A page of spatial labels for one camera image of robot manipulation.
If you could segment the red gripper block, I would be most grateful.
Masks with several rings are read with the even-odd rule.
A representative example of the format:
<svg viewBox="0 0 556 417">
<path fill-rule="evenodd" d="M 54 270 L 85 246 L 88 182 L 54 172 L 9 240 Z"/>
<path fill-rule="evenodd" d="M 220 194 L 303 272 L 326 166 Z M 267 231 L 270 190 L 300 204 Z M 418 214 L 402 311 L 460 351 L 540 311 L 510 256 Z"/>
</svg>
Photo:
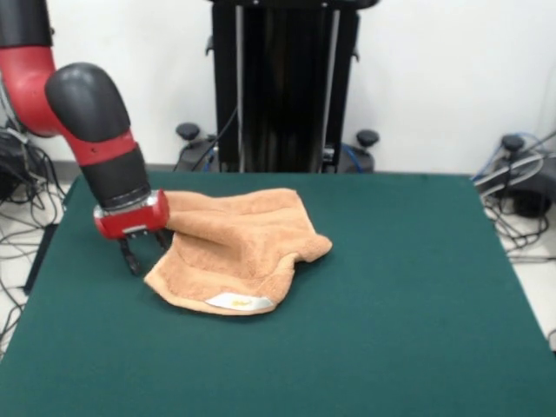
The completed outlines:
<svg viewBox="0 0 556 417">
<path fill-rule="evenodd" d="M 173 232 L 165 228 L 169 220 L 169 201 L 161 189 L 153 190 L 144 200 L 125 208 L 107 210 L 97 205 L 93 216 L 101 235 L 110 240 L 118 239 L 122 256 L 135 276 L 140 275 L 141 266 L 125 237 L 137 232 L 154 232 L 162 250 L 170 248 Z"/>
</svg>

